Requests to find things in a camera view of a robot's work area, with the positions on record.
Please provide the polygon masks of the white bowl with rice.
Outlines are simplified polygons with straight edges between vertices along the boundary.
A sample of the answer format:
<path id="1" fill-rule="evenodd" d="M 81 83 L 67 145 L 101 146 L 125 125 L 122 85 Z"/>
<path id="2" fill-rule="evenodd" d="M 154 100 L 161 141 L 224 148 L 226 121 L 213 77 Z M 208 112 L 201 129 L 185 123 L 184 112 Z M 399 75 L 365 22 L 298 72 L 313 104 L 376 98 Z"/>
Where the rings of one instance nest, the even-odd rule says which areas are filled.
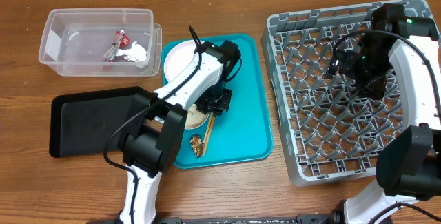
<path id="1" fill-rule="evenodd" d="M 185 122 L 185 129 L 192 130 L 200 127 L 208 119 L 209 114 L 203 114 L 196 109 L 196 104 L 193 104 L 187 111 L 187 118 Z"/>

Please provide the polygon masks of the white tissue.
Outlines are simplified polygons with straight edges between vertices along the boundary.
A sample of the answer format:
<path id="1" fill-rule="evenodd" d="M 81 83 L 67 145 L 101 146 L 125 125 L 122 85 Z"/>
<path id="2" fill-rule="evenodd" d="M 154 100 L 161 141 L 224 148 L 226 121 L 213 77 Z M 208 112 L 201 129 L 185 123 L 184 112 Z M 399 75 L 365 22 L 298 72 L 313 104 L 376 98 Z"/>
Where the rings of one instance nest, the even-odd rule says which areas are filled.
<path id="1" fill-rule="evenodd" d="M 128 49 L 119 49 L 116 56 L 135 62 L 141 68 L 147 64 L 147 50 L 137 41 L 134 41 Z"/>

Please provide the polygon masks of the red snack wrapper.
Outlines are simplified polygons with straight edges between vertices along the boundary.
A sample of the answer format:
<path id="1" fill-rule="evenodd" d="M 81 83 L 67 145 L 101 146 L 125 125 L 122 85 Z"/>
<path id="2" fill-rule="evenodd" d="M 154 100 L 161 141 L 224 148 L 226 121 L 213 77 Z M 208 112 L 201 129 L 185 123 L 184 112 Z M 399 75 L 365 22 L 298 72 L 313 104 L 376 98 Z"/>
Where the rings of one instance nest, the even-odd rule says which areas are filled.
<path id="1" fill-rule="evenodd" d="M 112 61 L 117 56 L 117 52 L 119 51 L 119 49 L 124 48 L 129 43 L 130 43 L 130 39 L 125 34 L 125 31 L 124 30 L 117 31 L 116 36 L 114 38 L 114 42 L 110 45 L 110 47 L 103 55 L 104 61 L 106 62 Z"/>

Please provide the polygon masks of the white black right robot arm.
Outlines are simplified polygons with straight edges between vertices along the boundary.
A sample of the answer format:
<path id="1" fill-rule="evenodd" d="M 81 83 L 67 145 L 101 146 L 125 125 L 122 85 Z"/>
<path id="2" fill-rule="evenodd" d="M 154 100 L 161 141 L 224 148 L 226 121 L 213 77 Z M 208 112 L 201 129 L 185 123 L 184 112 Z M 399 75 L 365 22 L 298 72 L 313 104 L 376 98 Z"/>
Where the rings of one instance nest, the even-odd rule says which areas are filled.
<path id="1" fill-rule="evenodd" d="M 440 195 L 439 34 L 435 21 L 410 17 L 404 6 L 385 3 L 371 14 L 371 29 L 361 35 L 359 52 L 333 47 L 326 76 L 355 81 L 356 96 L 380 100 L 386 75 L 396 74 L 403 109 L 401 133 L 381 151 L 376 178 L 358 195 L 341 201 L 328 223 L 390 223 L 402 207 L 439 221 L 416 206 Z"/>

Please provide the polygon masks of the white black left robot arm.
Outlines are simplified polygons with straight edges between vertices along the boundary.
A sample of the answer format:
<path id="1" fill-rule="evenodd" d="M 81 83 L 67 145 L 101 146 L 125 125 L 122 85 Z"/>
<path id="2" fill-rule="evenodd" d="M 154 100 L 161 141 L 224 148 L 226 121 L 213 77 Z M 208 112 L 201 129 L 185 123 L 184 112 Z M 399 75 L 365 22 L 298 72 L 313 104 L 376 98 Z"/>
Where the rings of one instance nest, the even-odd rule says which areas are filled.
<path id="1" fill-rule="evenodd" d="M 127 192 L 117 223 L 152 223 L 162 174 L 180 150 L 189 109 L 219 116 L 228 111 L 232 91 L 225 87 L 238 73 L 237 44 L 196 42 L 190 64 L 167 85 L 135 102 L 120 129 L 119 148 L 127 170 Z"/>

